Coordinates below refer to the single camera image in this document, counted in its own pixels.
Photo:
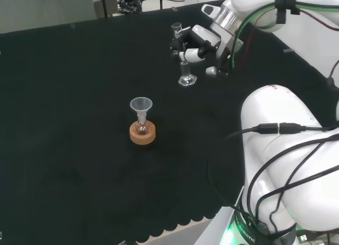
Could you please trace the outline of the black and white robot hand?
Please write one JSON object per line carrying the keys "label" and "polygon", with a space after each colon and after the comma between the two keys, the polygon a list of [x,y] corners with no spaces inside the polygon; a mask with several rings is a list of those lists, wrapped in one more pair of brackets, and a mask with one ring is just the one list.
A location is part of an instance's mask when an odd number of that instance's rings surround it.
{"label": "black and white robot hand", "polygon": [[221,43],[216,34],[200,25],[182,28],[178,22],[172,24],[171,29],[171,56],[178,62],[199,63],[208,53],[216,54]]}

